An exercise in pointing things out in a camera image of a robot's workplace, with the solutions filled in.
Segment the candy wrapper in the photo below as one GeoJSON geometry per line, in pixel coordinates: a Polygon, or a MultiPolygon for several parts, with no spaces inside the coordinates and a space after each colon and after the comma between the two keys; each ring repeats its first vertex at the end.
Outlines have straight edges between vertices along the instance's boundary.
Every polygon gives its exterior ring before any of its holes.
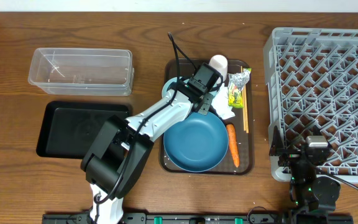
{"type": "Polygon", "coordinates": [[[245,68],[244,71],[229,75],[229,106],[234,108],[243,108],[244,100],[242,100],[241,91],[249,81],[251,68],[245,68]]]}

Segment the black tray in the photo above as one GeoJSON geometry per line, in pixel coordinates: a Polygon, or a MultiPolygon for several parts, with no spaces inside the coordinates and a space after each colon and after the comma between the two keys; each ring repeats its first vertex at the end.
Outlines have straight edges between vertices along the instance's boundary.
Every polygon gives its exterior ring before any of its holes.
{"type": "MultiPolygon", "coordinates": [[[[203,62],[208,62],[208,60],[194,60],[194,63],[196,65],[201,65],[203,62]]],[[[240,72],[241,67],[249,68],[248,64],[240,60],[228,60],[228,62],[229,65],[227,67],[227,71],[229,73],[240,72]]],[[[194,68],[192,64],[190,64],[185,58],[180,59],[179,66],[180,66],[180,73],[182,76],[191,76],[194,72],[194,68]]],[[[176,76],[177,76],[176,61],[171,60],[170,62],[168,62],[167,66],[165,67],[165,82],[176,76]]],[[[226,86],[228,82],[229,82],[229,77],[227,77],[225,81],[226,86]]],[[[249,133],[247,134],[244,131],[242,109],[233,108],[232,111],[236,116],[223,121],[225,125],[233,124],[236,129],[237,147],[239,150],[239,157],[240,157],[240,166],[235,167],[231,153],[230,151],[228,151],[226,153],[226,156],[216,167],[206,172],[202,172],[202,174],[244,175],[249,173],[254,167],[254,143],[252,142],[254,138],[253,137],[254,130],[252,125],[252,102],[251,102],[252,96],[251,96],[250,83],[251,81],[249,81],[246,85],[249,133]]],[[[163,146],[163,136],[161,137],[160,164],[165,170],[169,172],[190,173],[176,166],[168,158],[163,146]]]]}
{"type": "Polygon", "coordinates": [[[82,159],[103,123],[112,115],[125,119],[131,112],[124,105],[50,102],[45,109],[37,154],[82,159]]]}

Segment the brown tray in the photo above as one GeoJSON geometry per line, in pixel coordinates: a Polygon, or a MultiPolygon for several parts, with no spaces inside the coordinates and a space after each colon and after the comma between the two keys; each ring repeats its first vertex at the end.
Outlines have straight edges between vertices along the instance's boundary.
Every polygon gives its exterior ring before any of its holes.
{"type": "MultiPolygon", "coordinates": [[[[193,60],[196,66],[201,65],[203,62],[208,62],[208,60],[193,60]]],[[[180,73],[182,76],[191,76],[194,72],[194,68],[190,62],[185,58],[179,59],[180,73]]],[[[248,64],[240,60],[228,60],[229,66],[227,71],[229,73],[240,72],[241,67],[249,68],[248,64]]],[[[168,62],[165,67],[165,82],[169,79],[177,76],[177,66],[175,60],[168,62]]],[[[225,84],[227,86],[229,82],[229,77],[226,79],[225,84]]],[[[231,157],[230,151],[226,153],[226,156],[223,160],[213,169],[210,169],[202,173],[192,173],[192,174],[225,174],[225,175],[244,175],[249,173],[254,166],[254,143],[253,137],[253,125],[252,125],[252,96],[251,96],[251,86],[250,81],[246,85],[247,91],[247,106],[248,106],[248,124],[249,124],[249,133],[247,134],[244,131],[244,122],[242,109],[233,108],[232,111],[235,114],[235,117],[224,120],[223,123],[233,124],[236,129],[237,136],[237,146],[239,150],[240,157],[240,166],[235,167],[233,159],[231,157]]],[[[168,172],[178,172],[178,173],[191,173],[185,171],[178,166],[176,166],[165,153],[163,146],[163,136],[161,138],[161,149],[160,149],[160,164],[168,172]]]]}

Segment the white napkin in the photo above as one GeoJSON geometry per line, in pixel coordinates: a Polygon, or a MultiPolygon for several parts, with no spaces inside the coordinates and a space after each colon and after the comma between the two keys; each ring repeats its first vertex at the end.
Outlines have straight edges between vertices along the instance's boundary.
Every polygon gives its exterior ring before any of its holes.
{"type": "Polygon", "coordinates": [[[231,111],[232,107],[229,106],[228,98],[229,89],[224,85],[216,93],[216,96],[212,99],[211,105],[216,110],[216,113],[222,119],[229,119],[234,117],[234,113],[231,111]]]}

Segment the clear plastic container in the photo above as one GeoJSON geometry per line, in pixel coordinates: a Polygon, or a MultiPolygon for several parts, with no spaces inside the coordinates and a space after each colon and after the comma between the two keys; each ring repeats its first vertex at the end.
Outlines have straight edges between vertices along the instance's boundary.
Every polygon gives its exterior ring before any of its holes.
{"type": "Polygon", "coordinates": [[[29,83],[48,94],[127,96],[133,77],[129,50],[39,48],[29,83]]]}

